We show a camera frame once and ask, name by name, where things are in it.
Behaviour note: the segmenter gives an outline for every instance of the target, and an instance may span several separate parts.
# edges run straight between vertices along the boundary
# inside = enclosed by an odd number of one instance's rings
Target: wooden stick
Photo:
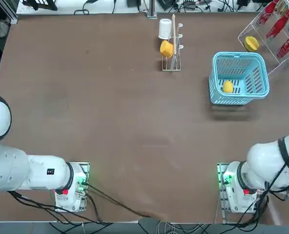
[[[172,17],[172,23],[173,23],[173,54],[176,54],[176,39],[175,39],[175,15],[173,14]]]

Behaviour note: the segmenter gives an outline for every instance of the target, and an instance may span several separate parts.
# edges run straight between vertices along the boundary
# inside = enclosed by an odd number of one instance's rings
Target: lemon
[[[223,83],[223,92],[229,94],[233,93],[233,84],[231,81],[227,80]]]
[[[259,43],[256,38],[248,36],[245,38],[244,46],[249,52],[256,52],[259,48]]]

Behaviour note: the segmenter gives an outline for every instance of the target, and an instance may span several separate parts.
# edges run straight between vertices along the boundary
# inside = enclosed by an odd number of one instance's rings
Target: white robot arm
[[[0,97],[0,140],[10,127],[11,111]],[[57,207],[78,212],[86,191],[83,182],[87,182],[87,175],[79,163],[56,156],[27,155],[0,145],[0,191],[55,190]]]
[[[247,161],[230,163],[222,180],[231,211],[245,212],[285,163],[287,166],[271,187],[273,191],[289,187],[289,135],[274,142],[255,144],[248,152]],[[289,189],[282,193],[289,195]]]

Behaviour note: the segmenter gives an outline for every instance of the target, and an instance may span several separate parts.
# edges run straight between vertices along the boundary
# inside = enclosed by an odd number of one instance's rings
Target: brown table surface
[[[253,144],[289,134],[289,67],[264,100],[238,111],[210,104],[212,57],[242,51],[237,36],[254,16],[178,15],[176,22],[184,25],[178,73],[161,72],[158,20],[21,18],[11,27],[0,65],[0,95],[13,115],[2,144],[89,161],[90,183],[144,214],[213,223],[216,164],[245,160]],[[48,191],[27,194],[53,203]],[[94,198],[104,220],[139,218]],[[83,214],[95,218],[90,207]],[[289,200],[271,198],[268,210],[263,223],[289,225]],[[0,193],[0,221],[9,220],[53,218]]]

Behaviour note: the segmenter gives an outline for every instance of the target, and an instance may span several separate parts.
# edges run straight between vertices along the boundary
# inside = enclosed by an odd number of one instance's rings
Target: white cup
[[[159,21],[158,37],[167,40],[171,37],[172,21],[170,19],[161,19]]]

